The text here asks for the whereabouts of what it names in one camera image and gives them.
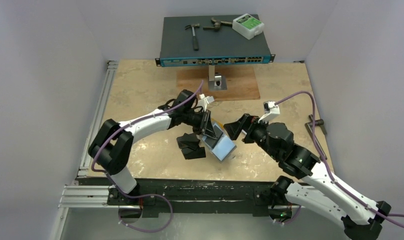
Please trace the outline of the black credit card stack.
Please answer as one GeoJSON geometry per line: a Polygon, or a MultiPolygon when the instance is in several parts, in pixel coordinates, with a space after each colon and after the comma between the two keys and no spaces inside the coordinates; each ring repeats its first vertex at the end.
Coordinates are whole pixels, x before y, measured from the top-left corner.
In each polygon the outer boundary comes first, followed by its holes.
{"type": "Polygon", "coordinates": [[[177,145],[186,160],[202,159],[206,157],[206,151],[200,146],[201,140],[195,133],[184,133],[176,138],[177,145]]]}

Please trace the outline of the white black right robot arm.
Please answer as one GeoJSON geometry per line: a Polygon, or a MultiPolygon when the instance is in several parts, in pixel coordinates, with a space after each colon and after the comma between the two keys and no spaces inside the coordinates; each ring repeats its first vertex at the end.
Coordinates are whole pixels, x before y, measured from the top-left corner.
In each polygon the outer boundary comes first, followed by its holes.
{"type": "Polygon", "coordinates": [[[265,123],[245,113],[224,128],[232,140],[245,132],[245,144],[256,143],[286,174],[306,184],[280,176],[270,191],[274,202],[305,207],[338,225],[351,240],[378,239],[391,206],[348,186],[310,150],[295,143],[293,132],[284,123],[265,123]]]}

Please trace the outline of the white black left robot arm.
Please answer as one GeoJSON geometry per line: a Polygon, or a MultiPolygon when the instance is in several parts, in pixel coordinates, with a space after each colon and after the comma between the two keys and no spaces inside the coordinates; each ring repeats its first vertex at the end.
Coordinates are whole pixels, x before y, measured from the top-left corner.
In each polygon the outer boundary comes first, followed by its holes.
{"type": "Polygon", "coordinates": [[[197,135],[213,140],[219,138],[211,122],[210,111],[203,108],[197,111],[193,105],[197,101],[196,94],[185,89],[177,98],[144,116],[123,122],[108,119],[102,124],[87,153],[120,190],[119,197],[126,204],[132,205],[139,199],[139,191],[135,188],[138,183],[127,169],[133,144],[180,124],[191,126],[197,135]]]}

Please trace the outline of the grey card holder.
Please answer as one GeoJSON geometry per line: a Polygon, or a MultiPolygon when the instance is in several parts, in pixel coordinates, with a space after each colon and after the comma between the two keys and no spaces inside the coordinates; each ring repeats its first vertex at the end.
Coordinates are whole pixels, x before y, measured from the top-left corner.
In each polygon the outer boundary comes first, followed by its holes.
{"type": "Polygon", "coordinates": [[[213,129],[217,136],[216,139],[208,135],[202,135],[200,140],[216,159],[223,162],[231,155],[237,146],[217,122],[213,123],[213,129]]]}

